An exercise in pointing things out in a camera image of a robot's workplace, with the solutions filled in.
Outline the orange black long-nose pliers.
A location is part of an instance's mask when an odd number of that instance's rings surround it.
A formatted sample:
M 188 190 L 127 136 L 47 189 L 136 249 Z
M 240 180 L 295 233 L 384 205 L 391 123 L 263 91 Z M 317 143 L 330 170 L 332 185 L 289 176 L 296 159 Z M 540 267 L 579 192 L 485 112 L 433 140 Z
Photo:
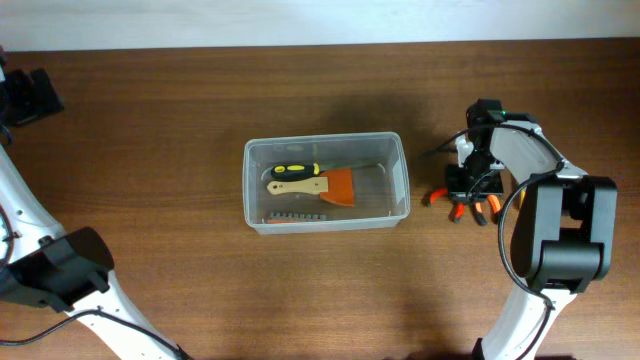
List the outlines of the orange black long-nose pliers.
M 490 208 L 490 216 L 486 217 L 483 212 L 483 204 L 487 202 Z M 486 197 L 479 198 L 474 202 L 470 209 L 474 220 L 479 226 L 486 226 L 489 222 L 497 223 L 499 216 L 501 215 L 502 205 L 497 195 L 487 195 Z

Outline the small orange handled pliers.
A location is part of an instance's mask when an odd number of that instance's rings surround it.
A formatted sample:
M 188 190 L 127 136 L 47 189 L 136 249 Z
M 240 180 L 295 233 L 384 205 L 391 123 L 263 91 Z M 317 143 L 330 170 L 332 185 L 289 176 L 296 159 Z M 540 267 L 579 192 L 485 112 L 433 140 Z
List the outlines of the small orange handled pliers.
M 464 205 L 449 195 L 449 191 L 447 188 L 439 188 L 433 190 L 426 197 L 426 206 L 431 207 L 438 199 L 446 198 L 452 204 L 452 210 L 449 214 L 449 219 L 453 223 L 459 223 L 462 216 L 464 215 Z

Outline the orange scraper wooden handle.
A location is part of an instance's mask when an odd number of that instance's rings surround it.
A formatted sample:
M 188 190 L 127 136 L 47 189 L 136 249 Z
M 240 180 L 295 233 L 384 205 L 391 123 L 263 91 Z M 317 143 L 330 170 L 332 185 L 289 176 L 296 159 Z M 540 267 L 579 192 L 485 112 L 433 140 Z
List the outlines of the orange scraper wooden handle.
M 317 195 L 321 200 L 333 205 L 353 207 L 355 193 L 353 171 L 350 168 L 329 170 L 319 176 L 298 181 L 271 181 L 267 185 L 271 195 L 300 193 Z

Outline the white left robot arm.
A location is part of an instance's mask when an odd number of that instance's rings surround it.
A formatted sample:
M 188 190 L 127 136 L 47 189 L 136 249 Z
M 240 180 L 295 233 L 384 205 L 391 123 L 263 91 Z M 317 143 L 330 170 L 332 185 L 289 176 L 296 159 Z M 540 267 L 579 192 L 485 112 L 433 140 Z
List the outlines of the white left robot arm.
M 185 359 L 127 297 L 113 256 L 91 227 L 68 232 L 1 155 L 1 299 L 66 314 L 28 345 L 79 321 L 121 359 Z

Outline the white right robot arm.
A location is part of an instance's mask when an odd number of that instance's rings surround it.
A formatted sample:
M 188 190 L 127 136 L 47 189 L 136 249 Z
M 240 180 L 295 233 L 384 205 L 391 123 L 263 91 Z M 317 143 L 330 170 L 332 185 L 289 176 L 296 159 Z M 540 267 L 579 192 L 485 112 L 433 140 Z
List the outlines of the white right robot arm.
M 475 359 L 532 359 L 560 312 L 611 267 L 617 186 L 573 165 L 544 136 L 532 115 L 479 99 L 467 127 L 451 138 L 458 161 L 445 172 L 455 204 L 477 206 L 515 183 L 495 212 L 498 251 L 514 286 Z

